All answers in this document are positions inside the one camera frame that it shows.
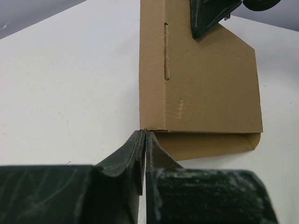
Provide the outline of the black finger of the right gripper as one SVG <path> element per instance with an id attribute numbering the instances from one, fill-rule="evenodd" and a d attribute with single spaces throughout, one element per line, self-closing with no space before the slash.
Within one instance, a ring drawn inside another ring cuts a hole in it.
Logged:
<path id="1" fill-rule="evenodd" d="M 190 24 L 193 39 L 202 38 L 241 3 L 241 0 L 190 0 Z"/>

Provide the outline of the brown cardboard box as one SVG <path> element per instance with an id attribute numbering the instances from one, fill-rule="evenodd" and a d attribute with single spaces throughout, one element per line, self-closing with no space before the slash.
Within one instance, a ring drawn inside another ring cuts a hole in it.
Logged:
<path id="1" fill-rule="evenodd" d="M 255 50 L 216 23 L 199 40 L 190 1 L 140 2 L 140 128 L 175 160 L 254 150 L 263 132 Z"/>

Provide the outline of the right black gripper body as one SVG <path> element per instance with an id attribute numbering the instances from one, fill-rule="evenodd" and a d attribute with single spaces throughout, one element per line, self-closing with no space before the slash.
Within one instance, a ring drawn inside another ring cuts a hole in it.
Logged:
<path id="1" fill-rule="evenodd" d="M 276 6 L 280 0 L 243 0 L 243 5 L 251 11 L 265 11 Z"/>

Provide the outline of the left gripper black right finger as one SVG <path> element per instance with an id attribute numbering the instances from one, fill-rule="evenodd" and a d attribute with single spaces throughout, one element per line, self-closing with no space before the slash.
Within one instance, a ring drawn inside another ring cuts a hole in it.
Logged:
<path id="1" fill-rule="evenodd" d="M 148 132 L 146 222 L 149 224 L 276 224 L 266 187 L 248 170 L 186 169 Z"/>

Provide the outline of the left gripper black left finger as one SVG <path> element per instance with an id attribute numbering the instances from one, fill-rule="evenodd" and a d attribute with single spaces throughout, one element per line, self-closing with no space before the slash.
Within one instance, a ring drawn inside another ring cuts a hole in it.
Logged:
<path id="1" fill-rule="evenodd" d="M 144 178 L 145 132 L 96 165 L 0 168 L 3 224 L 136 224 Z"/>

